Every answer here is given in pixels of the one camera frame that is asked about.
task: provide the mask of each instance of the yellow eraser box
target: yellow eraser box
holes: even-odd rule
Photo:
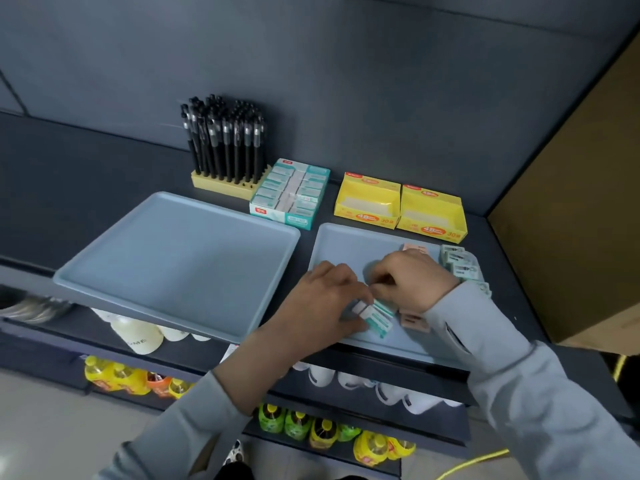
[[[467,235],[460,197],[403,185],[398,229],[459,243]]]
[[[395,229],[400,218],[400,184],[346,172],[334,215]]]

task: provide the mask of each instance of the green bottle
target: green bottle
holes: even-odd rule
[[[284,419],[284,432],[294,440],[304,441],[311,428],[311,416],[299,411],[289,411]]]
[[[360,428],[355,428],[353,426],[349,426],[348,424],[339,424],[338,425],[338,440],[337,441],[351,441],[356,436],[358,436],[362,430]]]
[[[280,433],[284,426],[286,410],[273,404],[263,404],[258,412],[260,427],[267,433]]]

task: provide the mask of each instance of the light blue tray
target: light blue tray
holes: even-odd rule
[[[260,324],[299,238],[290,226],[158,192],[53,281],[240,343]]]
[[[368,272],[376,261],[387,254],[401,250],[405,242],[425,246],[429,255],[438,261],[440,246],[437,244],[338,224],[322,224],[318,229],[309,269],[324,260],[333,264],[346,263],[358,275],[359,281],[365,282],[365,270]],[[351,312],[353,304],[345,309],[345,318],[354,318]],[[467,370],[434,331],[423,333],[403,328],[398,320],[394,320],[393,328],[384,339],[367,330],[351,335],[348,339],[342,340],[342,343],[420,362]]]

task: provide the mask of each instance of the yellow bottle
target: yellow bottle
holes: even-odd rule
[[[387,452],[387,437],[371,431],[363,431],[353,442],[354,457],[368,467],[374,467],[386,460]]]
[[[107,392],[122,389],[113,376],[113,362],[95,355],[84,359],[84,377]]]
[[[328,419],[315,418],[311,425],[309,444],[318,450],[328,450],[338,439],[338,425]]]
[[[187,394],[187,391],[191,389],[193,384],[183,381],[182,379],[171,379],[169,384],[169,394],[176,399],[180,399],[183,395]]]
[[[145,395],[151,392],[147,385],[147,371],[116,362],[113,364],[113,375],[117,384],[129,394]]]
[[[391,436],[387,437],[388,440],[388,453],[387,458],[389,460],[398,460],[400,458],[406,458],[412,455],[415,451],[415,443],[411,441],[397,440]]]

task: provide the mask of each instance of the gray long-sleeve shirt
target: gray long-sleeve shirt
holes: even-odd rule
[[[640,477],[640,450],[600,403],[567,379],[546,345],[531,344],[473,283],[425,313],[471,373],[468,385],[492,427],[533,479]],[[117,451],[99,479],[178,479],[205,444],[246,420],[212,373]],[[220,463],[191,478],[212,479]]]

